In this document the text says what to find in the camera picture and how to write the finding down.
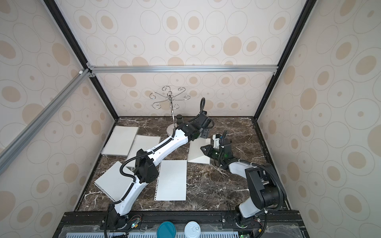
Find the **large white spiral notebook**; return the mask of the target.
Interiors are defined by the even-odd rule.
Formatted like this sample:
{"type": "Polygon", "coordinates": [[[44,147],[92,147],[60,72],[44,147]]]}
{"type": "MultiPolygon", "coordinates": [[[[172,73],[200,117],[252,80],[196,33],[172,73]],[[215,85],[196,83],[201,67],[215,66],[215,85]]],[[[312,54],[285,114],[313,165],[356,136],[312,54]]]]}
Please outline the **large white spiral notebook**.
{"type": "Polygon", "coordinates": [[[115,126],[101,154],[128,156],[139,127],[115,126]]]}

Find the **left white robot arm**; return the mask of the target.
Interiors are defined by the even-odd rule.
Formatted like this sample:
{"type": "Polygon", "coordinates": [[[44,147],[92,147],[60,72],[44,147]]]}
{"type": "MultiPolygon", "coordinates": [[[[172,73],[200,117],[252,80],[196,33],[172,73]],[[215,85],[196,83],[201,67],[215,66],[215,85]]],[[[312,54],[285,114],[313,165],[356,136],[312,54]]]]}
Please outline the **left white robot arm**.
{"type": "Polygon", "coordinates": [[[202,110],[196,117],[175,127],[173,133],[157,146],[147,151],[140,150],[135,157],[122,163],[120,174],[132,178],[133,181],[122,198],[109,204],[104,219],[104,234],[107,235],[108,228],[121,229],[127,225],[127,216],[133,204],[143,189],[158,178],[157,166],[163,159],[177,148],[200,138],[213,127],[213,119],[202,110]]]}

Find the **torn lined paper sheet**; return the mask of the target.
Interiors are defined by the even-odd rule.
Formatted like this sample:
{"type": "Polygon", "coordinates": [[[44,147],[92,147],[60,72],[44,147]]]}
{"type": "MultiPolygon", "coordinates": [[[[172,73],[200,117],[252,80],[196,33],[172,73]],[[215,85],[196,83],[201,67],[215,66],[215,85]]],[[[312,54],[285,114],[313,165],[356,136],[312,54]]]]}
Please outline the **torn lined paper sheet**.
{"type": "Polygon", "coordinates": [[[133,178],[123,176],[120,173],[121,165],[121,162],[116,162],[94,182],[113,202],[122,200],[131,184],[134,183],[133,178]]]}

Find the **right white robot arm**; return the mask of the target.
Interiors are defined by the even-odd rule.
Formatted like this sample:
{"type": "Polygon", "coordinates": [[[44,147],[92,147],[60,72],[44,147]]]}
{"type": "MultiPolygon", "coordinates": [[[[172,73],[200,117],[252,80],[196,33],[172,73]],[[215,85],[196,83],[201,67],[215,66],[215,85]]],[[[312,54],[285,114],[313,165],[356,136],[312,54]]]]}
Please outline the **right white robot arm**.
{"type": "Polygon", "coordinates": [[[205,156],[216,161],[220,168],[247,180],[250,197],[238,205],[241,219],[258,216],[268,209],[282,208],[286,198],[285,189],[271,164],[259,165],[235,157],[231,141],[226,138],[218,148],[210,144],[202,146],[200,150],[205,156]]]}

